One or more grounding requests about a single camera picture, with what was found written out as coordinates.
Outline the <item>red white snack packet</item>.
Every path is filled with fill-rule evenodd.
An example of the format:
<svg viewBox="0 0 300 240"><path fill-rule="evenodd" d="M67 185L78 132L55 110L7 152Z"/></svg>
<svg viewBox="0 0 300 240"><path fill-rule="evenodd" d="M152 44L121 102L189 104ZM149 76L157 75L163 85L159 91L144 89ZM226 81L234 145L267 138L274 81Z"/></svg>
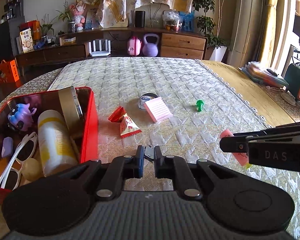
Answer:
<svg viewBox="0 0 300 240"><path fill-rule="evenodd" d="M122 106L115 109L108 117L108 120L113 123L120 123L119 130L121 138L130 137L142 132Z"/></svg>

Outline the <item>pink sticky note pad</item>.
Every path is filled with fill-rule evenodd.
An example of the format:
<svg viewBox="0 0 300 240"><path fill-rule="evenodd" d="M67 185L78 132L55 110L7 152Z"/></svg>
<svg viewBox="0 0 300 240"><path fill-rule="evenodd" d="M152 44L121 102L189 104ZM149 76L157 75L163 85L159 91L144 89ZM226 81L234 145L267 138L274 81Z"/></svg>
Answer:
<svg viewBox="0 0 300 240"><path fill-rule="evenodd" d="M173 116L161 97L146 101L144 107L155 123L164 121Z"/></svg>

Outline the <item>green plastic push pin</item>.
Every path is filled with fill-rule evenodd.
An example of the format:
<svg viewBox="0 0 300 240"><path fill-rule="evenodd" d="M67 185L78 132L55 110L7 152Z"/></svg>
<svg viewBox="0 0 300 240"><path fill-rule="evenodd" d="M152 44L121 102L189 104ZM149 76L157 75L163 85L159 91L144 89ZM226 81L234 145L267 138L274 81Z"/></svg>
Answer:
<svg viewBox="0 0 300 240"><path fill-rule="evenodd" d="M197 100L196 101L196 107L197 107L197 111L201 112L204 108L204 101L203 100Z"/></svg>

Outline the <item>red metal tin box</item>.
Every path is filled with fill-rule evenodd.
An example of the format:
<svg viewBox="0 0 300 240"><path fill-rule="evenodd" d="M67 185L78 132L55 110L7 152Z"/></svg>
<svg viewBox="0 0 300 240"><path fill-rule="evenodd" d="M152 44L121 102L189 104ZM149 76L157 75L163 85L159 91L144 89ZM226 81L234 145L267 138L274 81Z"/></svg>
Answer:
<svg viewBox="0 0 300 240"><path fill-rule="evenodd" d="M40 176L98 159L98 115L89 87L10 99L0 110L0 204Z"/></svg>

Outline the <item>quilted cream table mat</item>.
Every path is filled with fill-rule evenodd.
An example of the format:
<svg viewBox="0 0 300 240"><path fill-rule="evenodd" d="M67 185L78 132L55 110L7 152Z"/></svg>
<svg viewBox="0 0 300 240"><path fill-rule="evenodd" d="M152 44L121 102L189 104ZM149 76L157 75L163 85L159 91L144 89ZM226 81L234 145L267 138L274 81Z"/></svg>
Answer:
<svg viewBox="0 0 300 240"><path fill-rule="evenodd" d="M268 127L264 117L235 89L198 60L161 57L111 57L67 65L51 84L52 90L90 87L98 114L98 156L103 163L134 153L138 145L160 146L164 155L178 155L189 163L207 159L216 164L273 184L287 191L295 203L288 232L300 239L300 174L274 168L245 168L231 153L219 148L219 136L259 131ZM138 107L139 97L155 93L172 117L153 122ZM204 108L197 111L196 101ZM141 133L121 138L120 123L108 117L122 106Z"/></svg>

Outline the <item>black tape roll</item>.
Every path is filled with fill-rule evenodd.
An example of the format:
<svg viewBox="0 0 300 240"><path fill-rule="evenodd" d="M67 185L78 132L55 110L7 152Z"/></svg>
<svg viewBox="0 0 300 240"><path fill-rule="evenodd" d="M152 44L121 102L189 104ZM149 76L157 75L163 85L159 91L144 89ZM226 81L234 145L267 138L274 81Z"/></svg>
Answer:
<svg viewBox="0 0 300 240"><path fill-rule="evenodd" d="M141 95L139 97L139 100L138 100L138 107L139 109L141 110L144 110L145 111L145 103L149 100L152 100L154 98L157 98L158 96L155 94L155 93L145 93L143 95Z"/></svg>

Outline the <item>stack of colourful folders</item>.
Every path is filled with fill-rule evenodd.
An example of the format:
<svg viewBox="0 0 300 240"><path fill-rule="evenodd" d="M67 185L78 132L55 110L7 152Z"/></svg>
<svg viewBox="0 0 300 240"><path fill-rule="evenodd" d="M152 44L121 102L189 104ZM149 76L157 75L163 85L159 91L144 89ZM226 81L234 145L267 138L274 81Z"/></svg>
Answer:
<svg viewBox="0 0 300 240"><path fill-rule="evenodd" d="M283 88L288 87L288 82L279 74L264 67L260 62L251 61L239 68L249 79L261 85Z"/></svg>

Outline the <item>white yellow lotion bottle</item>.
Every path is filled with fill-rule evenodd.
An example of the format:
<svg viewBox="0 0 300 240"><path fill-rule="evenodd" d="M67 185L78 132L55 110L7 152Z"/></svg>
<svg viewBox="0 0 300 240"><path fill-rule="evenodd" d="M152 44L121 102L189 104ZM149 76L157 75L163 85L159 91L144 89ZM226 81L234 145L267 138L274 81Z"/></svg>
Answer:
<svg viewBox="0 0 300 240"><path fill-rule="evenodd" d="M38 141L44 176L78 165L63 116L46 110L38 118Z"/></svg>

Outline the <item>gold round tin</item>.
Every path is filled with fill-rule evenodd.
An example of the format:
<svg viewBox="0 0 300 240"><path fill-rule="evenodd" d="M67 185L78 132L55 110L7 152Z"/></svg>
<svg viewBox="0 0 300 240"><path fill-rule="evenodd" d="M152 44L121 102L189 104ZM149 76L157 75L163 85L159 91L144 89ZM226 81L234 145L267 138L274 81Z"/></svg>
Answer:
<svg viewBox="0 0 300 240"><path fill-rule="evenodd" d="M58 96L70 135L81 136L84 118L75 88L72 86L58 90Z"/></svg>

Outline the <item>purple kettlebell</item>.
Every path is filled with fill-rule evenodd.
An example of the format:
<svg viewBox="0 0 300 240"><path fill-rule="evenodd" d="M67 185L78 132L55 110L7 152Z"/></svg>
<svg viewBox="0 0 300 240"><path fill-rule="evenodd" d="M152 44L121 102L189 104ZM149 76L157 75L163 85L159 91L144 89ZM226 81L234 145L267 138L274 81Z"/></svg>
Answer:
<svg viewBox="0 0 300 240"><path fill-rule="evenodd" d="M156 42L152 43L152 42L148 42L147 38L148 37L153 37L156 38ZM144 56L148 56L148 57L156 57L159 53L158 50L158 44L160 41L160 38L157 34L145 34L143 37L143 41L144 41L144 45L142 48L142 53Z"/></svg>

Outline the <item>wooden TV cabinet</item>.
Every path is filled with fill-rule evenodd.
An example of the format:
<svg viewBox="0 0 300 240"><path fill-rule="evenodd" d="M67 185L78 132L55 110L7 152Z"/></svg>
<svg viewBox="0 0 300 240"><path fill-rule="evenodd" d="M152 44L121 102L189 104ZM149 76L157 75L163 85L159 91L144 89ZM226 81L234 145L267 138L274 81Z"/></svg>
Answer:
<svg viewBox="0 0 300 240"><path fill-rule="evenodd" d="M62 34L58 46L45 46L41 49L15 56L16 64L24 70L29 66L70 63L90 58L90 50L110 48L110 56L128 56L128 40L137 37L143 41L146 34L159 36L158 55L184 59L205 57L207 38L186 31L173 31L160 28L105 28L83 30L76 33Z"/></svg>

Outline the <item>pink toy case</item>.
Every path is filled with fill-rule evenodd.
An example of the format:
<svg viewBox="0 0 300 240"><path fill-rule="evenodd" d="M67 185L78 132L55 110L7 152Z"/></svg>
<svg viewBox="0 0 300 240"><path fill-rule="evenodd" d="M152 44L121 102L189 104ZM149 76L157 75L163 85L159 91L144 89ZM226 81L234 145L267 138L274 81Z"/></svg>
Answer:
<svg viewBox="0 0 300 240"><path fill-rule="evenodd" d="M138 56L141 52L142 41L136 36L132 36L127 43L127 51L130 56Z"/></svg>

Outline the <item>white wifi router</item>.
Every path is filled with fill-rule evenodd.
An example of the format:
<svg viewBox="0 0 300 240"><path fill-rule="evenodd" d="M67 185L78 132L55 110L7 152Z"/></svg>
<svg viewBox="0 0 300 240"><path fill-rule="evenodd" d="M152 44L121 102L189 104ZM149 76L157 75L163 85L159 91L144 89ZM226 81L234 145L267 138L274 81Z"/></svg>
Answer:
<svg viewBox="0 0 300 240"><path fill-rule="evenodd" d="M111 54L110 40L93 40L88 42L89 55L91 57L106 57Z"/></svg>

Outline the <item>purple monster toy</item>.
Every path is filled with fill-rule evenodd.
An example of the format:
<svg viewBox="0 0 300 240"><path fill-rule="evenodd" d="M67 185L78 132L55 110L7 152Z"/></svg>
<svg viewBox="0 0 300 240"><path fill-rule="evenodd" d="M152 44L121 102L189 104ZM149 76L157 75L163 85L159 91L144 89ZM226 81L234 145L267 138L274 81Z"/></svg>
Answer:
<svg viewBox="0 0 300 240"><path fill-rule="evenodd" d="M8 121L19 131L27 131L33 124L32 116L36 108L29 109L30 104L18 103L8 114Z"/></svg>

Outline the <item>purple eraser block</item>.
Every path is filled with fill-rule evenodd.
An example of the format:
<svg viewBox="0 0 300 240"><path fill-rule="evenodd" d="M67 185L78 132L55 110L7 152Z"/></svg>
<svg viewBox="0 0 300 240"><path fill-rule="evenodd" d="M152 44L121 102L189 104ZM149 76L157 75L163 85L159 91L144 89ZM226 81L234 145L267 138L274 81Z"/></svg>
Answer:
<svg viewBox="0 0 300 240"><path fill-rule="evenodd" d="M6 137L3 139L2 144L2 158L11 156L13 154L13 139L11 137Z"/></svg>

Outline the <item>blue gift bag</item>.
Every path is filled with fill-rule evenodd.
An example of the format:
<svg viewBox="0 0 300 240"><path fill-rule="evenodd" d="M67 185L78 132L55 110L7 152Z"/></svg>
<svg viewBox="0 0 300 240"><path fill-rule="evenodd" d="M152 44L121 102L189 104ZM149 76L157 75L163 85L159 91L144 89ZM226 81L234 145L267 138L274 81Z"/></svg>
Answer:
<svg viewBox="0 0 300 240"><path fill-rule="evenodd" d="M194 32L194 11L190 13L179 11L179 15L182 18L181 30Z"/></svg>

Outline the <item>bag of fruit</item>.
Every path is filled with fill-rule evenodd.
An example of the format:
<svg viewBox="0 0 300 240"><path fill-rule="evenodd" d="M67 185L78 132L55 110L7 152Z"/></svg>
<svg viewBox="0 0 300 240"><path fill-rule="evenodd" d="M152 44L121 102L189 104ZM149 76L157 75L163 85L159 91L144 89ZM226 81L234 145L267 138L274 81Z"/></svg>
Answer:
<svg viewBox="0 0 300 240"><path fill-rule="evenodd" d="M177 11L164 11L162 15L163 26L166 30L179 31L183 18Z"/></svg>

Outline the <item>black cylinder speaker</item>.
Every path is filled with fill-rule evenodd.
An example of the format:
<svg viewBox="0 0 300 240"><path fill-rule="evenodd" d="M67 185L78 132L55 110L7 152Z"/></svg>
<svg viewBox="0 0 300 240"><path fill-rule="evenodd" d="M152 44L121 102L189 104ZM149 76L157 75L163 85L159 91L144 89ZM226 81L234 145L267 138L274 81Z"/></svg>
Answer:
<svg viewBox="0 0 300 240"><path fill-rule="evenodd" d="M134 26L136 28L144 28L145 27L145 11L136 11L134 18Z"/></svg>

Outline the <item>orange gift bag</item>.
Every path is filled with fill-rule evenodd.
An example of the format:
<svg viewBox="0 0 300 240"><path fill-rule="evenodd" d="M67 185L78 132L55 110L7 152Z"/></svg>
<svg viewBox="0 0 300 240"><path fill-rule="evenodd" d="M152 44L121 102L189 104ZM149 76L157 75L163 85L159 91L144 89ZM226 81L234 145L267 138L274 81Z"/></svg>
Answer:
<svg viewBox="0 0 300 240"><path fill-rule="evenodd" d="M5 61L0 63L0 84L15 83L19 81L19 72L17 70L15 60Z"/></svg>

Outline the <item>potted green tree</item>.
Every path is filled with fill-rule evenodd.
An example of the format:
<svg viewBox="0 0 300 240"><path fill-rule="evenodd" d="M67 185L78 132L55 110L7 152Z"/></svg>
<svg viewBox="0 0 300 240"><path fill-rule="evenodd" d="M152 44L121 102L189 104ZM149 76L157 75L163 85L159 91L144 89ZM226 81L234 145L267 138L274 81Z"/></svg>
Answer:
<svg viewBox="0 0 300 240"><path fill-rule="evenodd" d="M205 59L224 62L230 48L236 0L193 0L196 31L207 38Z"/></svg>

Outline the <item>pink doll figure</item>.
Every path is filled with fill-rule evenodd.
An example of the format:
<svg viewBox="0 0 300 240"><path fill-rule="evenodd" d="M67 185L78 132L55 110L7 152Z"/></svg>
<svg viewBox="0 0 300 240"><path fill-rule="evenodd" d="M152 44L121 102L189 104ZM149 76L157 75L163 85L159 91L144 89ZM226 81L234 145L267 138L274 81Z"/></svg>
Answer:
<svg viewBox="0 0 300 240"><path fill-rule="evenodd" d="M75 28L77 31L83 30L83 24L85 23L84 12L86 3L83 0L76 0L74 4L69 6L72 21L75 22Z"/></svg>

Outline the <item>cereal box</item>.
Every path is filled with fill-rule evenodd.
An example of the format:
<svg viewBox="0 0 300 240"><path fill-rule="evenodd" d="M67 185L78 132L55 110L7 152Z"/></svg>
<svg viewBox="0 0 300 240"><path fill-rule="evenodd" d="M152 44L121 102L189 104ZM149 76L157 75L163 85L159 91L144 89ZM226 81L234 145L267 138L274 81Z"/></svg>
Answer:
<svg viewBox="0 0 300 240"><path fill-rule="evenodd" d="M25 29L20 32L20 46L23 53L27 53L29 51L33 51L33 38L32 31L30 28Z"/></svg>

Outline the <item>black mini fridge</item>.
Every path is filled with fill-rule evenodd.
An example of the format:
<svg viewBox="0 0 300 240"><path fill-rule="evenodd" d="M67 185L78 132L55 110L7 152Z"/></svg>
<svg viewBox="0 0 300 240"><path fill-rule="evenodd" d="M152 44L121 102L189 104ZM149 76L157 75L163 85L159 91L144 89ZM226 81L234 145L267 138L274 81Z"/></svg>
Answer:
<svg viewBox="0 0 300 240"><path fill-rule="evenodd" d="M0 62L13 60L19 54L16 39L20 35L19 26L23 23L25 23L24 16L0 24Z"/></svg>

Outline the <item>white frame sunglasses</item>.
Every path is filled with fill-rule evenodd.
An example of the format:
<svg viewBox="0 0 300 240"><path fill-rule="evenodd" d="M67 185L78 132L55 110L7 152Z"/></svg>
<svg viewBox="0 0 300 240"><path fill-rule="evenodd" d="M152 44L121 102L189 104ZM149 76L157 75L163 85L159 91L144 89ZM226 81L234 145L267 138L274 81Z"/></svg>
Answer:
<svg viewBox="0 0 300 240"><path fill-rule="evenodd" d="M22 176L21 169L25 161L33 157L36 152L37 142L38 135L36 132L32 132L23 137L6 168L0 175L1 189L14 190L19 186Z"/></svg>

